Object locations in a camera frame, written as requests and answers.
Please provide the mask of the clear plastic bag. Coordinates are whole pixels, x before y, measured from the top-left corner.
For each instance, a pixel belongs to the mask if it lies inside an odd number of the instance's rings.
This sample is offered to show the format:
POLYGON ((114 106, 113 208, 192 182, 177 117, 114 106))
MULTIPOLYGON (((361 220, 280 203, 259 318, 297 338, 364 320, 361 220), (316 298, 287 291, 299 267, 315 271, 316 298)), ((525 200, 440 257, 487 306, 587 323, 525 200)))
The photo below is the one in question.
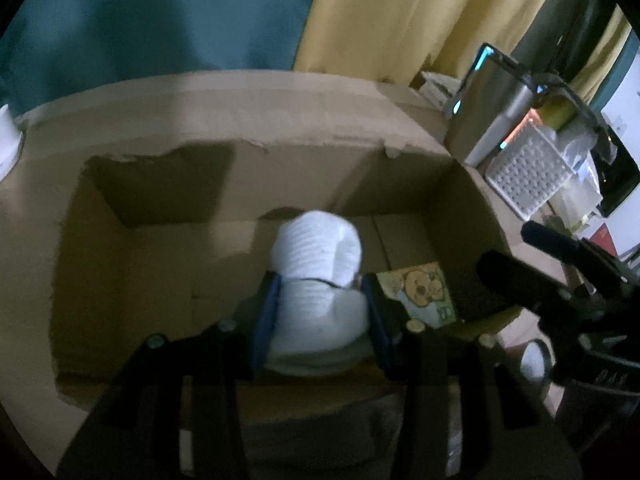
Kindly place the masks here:
POLYGON ((578 119, 566 124, 557 134, 555 147, 572 174, 550 198, 553 212, 572 233, 579 231, 603 200, 596 166, 590 148, 596 135, 578 119))

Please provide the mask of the white sock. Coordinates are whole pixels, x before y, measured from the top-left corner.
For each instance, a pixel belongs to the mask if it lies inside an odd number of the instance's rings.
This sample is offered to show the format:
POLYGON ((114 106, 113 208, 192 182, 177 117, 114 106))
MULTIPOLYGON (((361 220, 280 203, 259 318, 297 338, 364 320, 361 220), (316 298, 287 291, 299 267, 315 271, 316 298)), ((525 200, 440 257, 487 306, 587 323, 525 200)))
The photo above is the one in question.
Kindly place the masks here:
POLYGON ((307 211, 280 226, 270 252, 281 278, 265 368, 296 377, 341 374, 372 354, 362 247, 348 220, 307 211))

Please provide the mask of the yellow curtain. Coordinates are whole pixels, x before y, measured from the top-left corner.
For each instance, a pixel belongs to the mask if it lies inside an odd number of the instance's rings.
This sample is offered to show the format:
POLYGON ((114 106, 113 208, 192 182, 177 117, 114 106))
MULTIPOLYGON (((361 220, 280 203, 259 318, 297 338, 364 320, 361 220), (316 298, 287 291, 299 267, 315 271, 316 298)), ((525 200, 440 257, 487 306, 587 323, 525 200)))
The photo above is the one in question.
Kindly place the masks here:
POLYGON ((546 0, 314 0, 298 72, 410 84, 462 77, 484 42, 510 53, 546 0))

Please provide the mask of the cartoon tissue pack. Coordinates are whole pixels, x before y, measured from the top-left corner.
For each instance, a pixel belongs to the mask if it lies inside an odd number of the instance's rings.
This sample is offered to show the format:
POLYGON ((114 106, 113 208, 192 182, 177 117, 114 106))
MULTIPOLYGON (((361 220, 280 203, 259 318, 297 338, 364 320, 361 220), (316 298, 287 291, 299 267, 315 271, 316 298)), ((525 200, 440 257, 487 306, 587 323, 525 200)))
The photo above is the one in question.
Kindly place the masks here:
POLYGON ((409 318, 438 330, 457 322, 444 272, 437 262, 375 274, 384 295, 399 301, 409 318))

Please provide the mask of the white desk lamp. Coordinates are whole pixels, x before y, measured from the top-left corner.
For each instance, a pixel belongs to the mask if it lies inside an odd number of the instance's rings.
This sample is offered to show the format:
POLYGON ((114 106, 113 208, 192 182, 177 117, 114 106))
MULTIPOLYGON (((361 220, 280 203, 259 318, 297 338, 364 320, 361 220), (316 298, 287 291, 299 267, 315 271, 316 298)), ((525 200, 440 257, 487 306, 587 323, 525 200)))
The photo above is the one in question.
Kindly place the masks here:
POLYGON ((13 170, 20 159, 24 133, 17 127, 8 104, 0 108, 0 180, 13 170))

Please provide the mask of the teal curtain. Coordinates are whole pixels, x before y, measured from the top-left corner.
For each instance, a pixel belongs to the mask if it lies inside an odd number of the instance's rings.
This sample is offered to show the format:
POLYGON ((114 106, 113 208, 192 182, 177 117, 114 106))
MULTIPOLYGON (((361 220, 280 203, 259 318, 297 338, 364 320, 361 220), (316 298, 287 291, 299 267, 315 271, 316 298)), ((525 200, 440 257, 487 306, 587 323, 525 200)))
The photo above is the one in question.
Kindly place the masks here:
POLYGON ((25 0, 1 37, 1 101, 21 115, 115 82, 290 70, 312 0, 25 0))

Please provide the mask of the red box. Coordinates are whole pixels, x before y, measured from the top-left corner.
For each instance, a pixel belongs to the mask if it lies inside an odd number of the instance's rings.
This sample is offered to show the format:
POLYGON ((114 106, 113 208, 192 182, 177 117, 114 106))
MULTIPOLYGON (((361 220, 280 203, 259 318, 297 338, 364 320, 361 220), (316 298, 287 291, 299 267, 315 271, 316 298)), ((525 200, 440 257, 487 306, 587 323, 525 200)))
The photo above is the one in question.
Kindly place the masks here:
POLYGON ((613 237, 608 230, 608 226, 605 223, 602 223, 594 231, 594 233, 589 237, 589 240, 591 243, 605 250, 611 256, 618 257, 618 252, 616 250, 613 237))

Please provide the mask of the dark grey cloth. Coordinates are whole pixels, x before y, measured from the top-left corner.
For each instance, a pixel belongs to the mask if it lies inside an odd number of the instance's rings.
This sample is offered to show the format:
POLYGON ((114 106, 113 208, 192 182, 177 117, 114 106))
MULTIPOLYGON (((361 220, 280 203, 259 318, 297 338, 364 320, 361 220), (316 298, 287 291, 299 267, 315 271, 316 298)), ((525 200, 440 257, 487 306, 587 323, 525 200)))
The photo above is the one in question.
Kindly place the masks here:
POLYGON ((560 76, 552 73, 539 73, 533 74, 532 78, 537 87, 534 107, 544 107, 549 100, 554 99, 563 99, 569 102, 582 122, 596 135, 593 149, 601 160, 612 165, 617 156, 617 146, 611 138, 612 129, 602 114, 592 110, 560 76))

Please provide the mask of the steel travel mug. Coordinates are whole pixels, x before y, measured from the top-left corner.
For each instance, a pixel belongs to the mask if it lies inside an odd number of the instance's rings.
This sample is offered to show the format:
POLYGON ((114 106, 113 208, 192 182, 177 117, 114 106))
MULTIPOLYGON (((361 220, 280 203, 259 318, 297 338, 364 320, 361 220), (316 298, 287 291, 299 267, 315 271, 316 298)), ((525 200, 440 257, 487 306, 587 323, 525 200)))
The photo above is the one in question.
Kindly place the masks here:
POLYGON ((480 166, 532 108, 537 85, 525 65, 482 44, 445 105, 445 146, 458 162, 480 166))

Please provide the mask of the brown cardboard box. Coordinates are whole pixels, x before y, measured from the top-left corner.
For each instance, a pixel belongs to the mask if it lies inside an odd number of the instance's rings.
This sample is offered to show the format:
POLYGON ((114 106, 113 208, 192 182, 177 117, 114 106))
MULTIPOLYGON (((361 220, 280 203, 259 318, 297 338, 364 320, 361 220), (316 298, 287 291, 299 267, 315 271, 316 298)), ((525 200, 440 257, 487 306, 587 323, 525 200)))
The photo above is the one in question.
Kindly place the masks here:
POLYGON ((1 185, 1 403, 54 468, 150 333, 198 333, 253 295, 279 226, 349 218, 363 270, 438 261, 457 300, 518 219, 442 146, 418 92, 340 76, 201 72, 108 84, 17 117, 1 185))

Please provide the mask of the white plastic basket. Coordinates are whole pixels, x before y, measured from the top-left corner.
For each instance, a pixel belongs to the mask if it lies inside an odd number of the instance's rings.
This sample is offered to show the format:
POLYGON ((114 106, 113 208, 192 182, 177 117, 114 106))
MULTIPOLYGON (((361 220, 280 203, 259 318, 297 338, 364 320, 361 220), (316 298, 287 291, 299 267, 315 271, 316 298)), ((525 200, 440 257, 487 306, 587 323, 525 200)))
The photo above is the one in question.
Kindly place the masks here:
POLYGON ((489 186, 523 221, 574 174, 554 143, 555 132, 529 120, 485 170, 489 186))

